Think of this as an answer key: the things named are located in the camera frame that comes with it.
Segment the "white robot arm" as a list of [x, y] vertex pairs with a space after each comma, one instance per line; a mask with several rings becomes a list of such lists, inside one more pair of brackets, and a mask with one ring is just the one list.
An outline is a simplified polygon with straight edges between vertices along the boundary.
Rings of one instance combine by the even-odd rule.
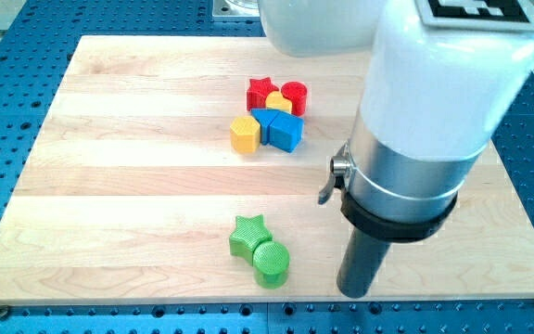
[[534, 67], [528, 1], [279, 1], [259, 4], [293, 57], [366, 50], [350, 139], [331, 162], [342, 213], [372, 238], [434, 234]]

